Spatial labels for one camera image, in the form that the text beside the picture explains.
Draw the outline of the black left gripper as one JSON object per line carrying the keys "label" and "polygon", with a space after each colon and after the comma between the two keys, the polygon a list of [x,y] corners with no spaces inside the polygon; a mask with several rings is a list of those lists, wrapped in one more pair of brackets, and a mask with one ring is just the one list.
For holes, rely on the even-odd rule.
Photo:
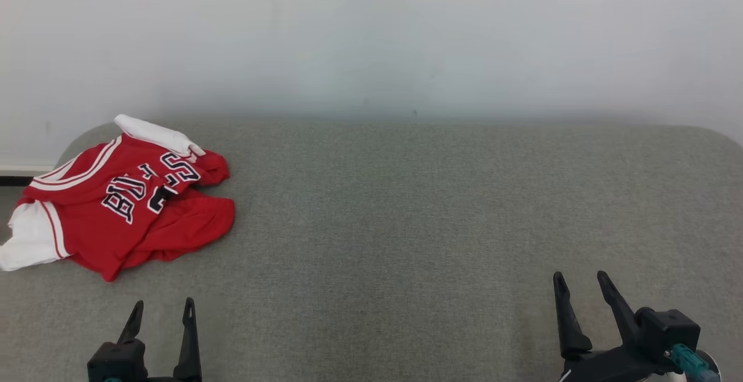
{"label": "black left gripper", "polygon": [[202,381],[201,353],[197,337],[196,303],[186,298],[183,309],[183,338],[174,377],[150,377],[144,363],[146,346],[134,340],[142,323],[144,302],[136,302],[122,329],[118,343],[101,345],[87,363],[89,381]]}

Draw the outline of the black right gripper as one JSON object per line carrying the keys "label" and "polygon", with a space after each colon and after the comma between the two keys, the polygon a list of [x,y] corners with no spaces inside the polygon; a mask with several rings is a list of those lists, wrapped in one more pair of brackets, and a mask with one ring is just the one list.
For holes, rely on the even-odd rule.
{"label": "black right gripper", "polygon": [[571,293],[561,272],[553,276],[560,355],[561,381],[642,381],[669,372],[669,345],[635,345],[639,331],[634,311],[605,271],[597,271],[603,300],[609,305],[622,340],[621,347],[598,353],[583,334],[571,305]]}

